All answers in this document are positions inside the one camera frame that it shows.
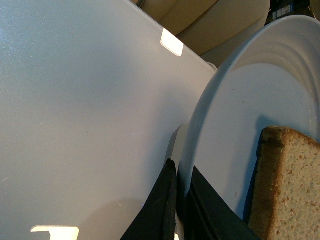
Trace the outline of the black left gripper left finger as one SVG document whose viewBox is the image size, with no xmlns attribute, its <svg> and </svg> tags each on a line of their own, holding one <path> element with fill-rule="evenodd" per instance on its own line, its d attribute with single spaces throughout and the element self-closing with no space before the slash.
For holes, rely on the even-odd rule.
<svg viewBox="0 0 320 240">
<path fill-rule="evenodd" d="M 167 159 L 143 208 L 122 240 L 173 240 L 176 228 L 177 171 Z"/>
</svg>

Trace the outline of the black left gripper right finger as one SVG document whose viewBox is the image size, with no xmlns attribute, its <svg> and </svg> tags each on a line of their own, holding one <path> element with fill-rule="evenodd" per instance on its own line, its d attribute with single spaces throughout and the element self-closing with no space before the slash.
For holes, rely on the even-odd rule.
<svg viewBox="0 0 320 240">
<path fill-rule="evenodd" d="M 177 215 L 185 240 L 258 240 L 258 235 L 240 219 L 202 173 L 193 168 L 190 189 L 177 194 Z"/>
</svg>

